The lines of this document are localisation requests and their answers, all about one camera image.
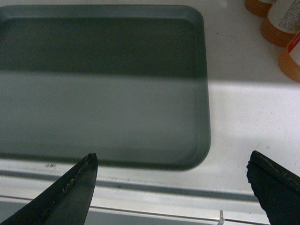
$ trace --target gray tray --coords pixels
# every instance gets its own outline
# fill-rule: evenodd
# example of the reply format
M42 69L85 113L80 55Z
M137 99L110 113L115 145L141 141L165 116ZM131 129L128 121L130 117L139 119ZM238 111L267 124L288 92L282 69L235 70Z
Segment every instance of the gray tray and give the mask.
M183 170L209 149L198 11L0 8L0 157Z

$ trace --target plastic bottle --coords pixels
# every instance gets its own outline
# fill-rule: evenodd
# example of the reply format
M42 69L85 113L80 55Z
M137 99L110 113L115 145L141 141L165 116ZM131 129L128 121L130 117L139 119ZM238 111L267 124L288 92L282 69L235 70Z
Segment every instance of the plastic bottle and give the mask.
M251 13L265 17L273 4L273 0L245 0L245 7Z
M279 66L285 75L300 82L300 32L279 56Z
M300 0L277 0L261 25L271 43L286 47L300 31Z

